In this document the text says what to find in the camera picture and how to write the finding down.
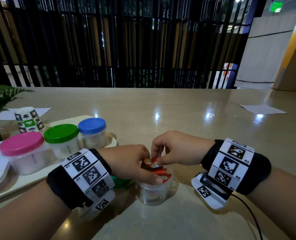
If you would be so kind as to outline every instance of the jar with blue lid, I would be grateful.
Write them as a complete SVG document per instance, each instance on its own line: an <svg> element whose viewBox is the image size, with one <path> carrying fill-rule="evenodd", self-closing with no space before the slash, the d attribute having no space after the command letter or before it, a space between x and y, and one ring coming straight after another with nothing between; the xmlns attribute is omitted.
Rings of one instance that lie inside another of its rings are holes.
<svg viewBox="0 0 296 240"><path fill-rule="evenodd" d="M102 118L89 118L78 124L84 148L100 149L107 146L106 121Z"/></svg>

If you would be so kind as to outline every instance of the white paper sheet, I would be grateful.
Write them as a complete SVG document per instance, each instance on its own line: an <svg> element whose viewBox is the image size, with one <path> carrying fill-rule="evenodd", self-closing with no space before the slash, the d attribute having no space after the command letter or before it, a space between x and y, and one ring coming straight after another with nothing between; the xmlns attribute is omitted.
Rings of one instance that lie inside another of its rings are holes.
<svg viewBox="0 0 296 240"><path fill-rule="evenodd" d="M49 109L51 109L51 108L35 108L39 117L44 115ZM14 116L14 112L16 110L17 110L17 108L10 108L8 111L1 112L0 113L0 120L16 120L16 117Z"/></svg>
<svg viewBox="0 0 296 240"><path fill-rule="evenodd" d="M280 109L276 109L273 107L270 107L266 104L262 105L240 105L241 107L244 107L246 110L253 112L257 115L270 115L270 114L283 114L287 113L285 111L282 111Z"/></svg>

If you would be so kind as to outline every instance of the black slatted partition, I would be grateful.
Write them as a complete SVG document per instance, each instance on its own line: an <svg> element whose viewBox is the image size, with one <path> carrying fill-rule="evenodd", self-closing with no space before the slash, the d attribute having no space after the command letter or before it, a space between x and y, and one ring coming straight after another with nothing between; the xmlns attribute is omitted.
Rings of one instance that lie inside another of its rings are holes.
<svg viewBox="0 0 296 240"><path fill-rule="evenodd" d="M257 2L0 0L0 84L224 88Z"/></svg>

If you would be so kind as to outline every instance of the pink lid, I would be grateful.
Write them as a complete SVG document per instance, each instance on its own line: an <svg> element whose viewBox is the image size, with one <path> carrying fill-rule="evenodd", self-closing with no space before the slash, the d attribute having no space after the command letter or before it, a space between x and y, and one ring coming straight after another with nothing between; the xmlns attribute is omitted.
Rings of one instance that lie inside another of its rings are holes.
<svg viewBox="0 0 296 240"><path fill-rule="evenodd" d="M1 142L0 152L8 157L19 156L37 149L43 142L44 138L41 133L25 132Z"/></svg>

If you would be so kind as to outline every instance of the jar with pink lid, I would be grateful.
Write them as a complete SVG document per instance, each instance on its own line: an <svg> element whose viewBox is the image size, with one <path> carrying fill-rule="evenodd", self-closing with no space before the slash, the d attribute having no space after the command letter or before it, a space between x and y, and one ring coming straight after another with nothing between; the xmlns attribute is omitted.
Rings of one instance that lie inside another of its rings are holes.
<svg viewBox="0 0 296 240"><path fill-rule="evenodd" d="M15 171L20 175L35 173L43 169L49 157L47 146L39 132L25 132L12 136L0 144L0 152L8 158Z"/></svg>

